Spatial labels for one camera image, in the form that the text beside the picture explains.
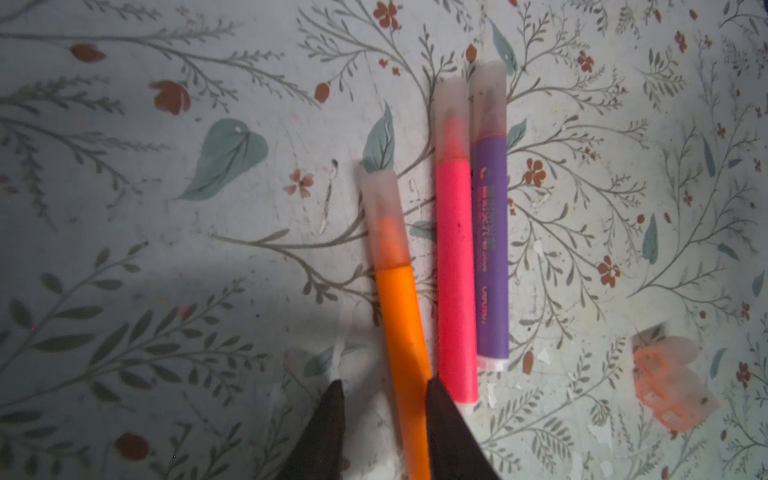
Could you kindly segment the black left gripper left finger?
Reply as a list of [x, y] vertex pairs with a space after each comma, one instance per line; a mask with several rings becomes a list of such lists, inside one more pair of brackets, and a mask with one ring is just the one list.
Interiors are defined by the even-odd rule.
[[340, 479], [345, 427], [343, 384], [334, 380], [321, 396], [277, 479]]

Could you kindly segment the pink red marker pen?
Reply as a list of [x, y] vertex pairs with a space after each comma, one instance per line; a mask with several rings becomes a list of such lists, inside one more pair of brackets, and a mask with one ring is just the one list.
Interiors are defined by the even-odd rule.
[[469, 90], [454, 77], [434, 96], [438, 376], [463, 414], [478, 402]]

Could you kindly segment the bright orange marker pen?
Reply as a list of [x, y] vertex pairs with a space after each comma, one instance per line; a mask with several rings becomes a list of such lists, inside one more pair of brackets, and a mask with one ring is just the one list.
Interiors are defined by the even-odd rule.
[[410, 479], [431, 477], [425, 396], [431, 369], [398, 182], [394, 172], [360, 177], [396, 412]]

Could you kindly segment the purple marker pen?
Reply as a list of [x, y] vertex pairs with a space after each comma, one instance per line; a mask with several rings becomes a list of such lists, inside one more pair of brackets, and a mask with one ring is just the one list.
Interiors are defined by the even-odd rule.
[[510, 355], [506, 78], [505, 63], [495, 61], [470, 81], [477, 355], [490, 372], [503, 371]]

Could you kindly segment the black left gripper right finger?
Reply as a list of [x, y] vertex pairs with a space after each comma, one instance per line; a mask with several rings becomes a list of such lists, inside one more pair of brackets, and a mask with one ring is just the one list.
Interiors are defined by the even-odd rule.
[[426, 420], [433, 479], [500, 479], [439, 377], [427, 383]]

